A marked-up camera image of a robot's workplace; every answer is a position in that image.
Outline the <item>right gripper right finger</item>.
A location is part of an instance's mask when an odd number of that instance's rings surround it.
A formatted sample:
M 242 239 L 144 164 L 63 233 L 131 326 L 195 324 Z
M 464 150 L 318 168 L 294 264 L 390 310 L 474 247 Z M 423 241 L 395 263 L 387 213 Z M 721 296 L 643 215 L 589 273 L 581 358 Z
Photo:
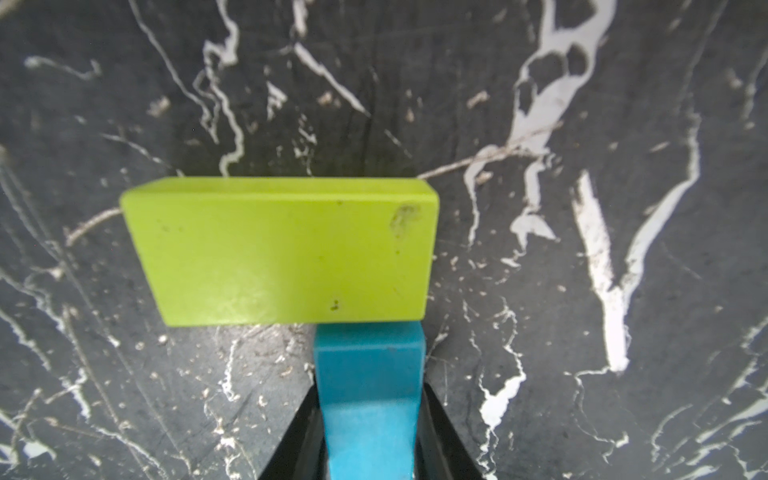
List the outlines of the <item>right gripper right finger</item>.
M 415 478 L 482 480 L 433 388 L 423 384 L 415 448 Z

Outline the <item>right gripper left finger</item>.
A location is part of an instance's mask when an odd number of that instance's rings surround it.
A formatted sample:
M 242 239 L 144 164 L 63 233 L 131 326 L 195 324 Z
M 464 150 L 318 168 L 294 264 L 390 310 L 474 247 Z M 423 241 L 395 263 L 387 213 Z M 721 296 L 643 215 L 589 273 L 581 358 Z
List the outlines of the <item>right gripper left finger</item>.
M 259 480 L 321 480 L 327 449 L 318 388 L 305 395 Z

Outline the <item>lime green block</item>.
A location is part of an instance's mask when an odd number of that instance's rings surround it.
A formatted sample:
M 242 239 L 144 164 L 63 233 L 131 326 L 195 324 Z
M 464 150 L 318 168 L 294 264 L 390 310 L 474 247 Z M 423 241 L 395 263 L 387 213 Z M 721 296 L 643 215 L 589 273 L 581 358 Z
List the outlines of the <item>lime green block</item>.
M 425 315 L 439 197 L 423 180 L 168 177 L 120 207 L 170 327 Z

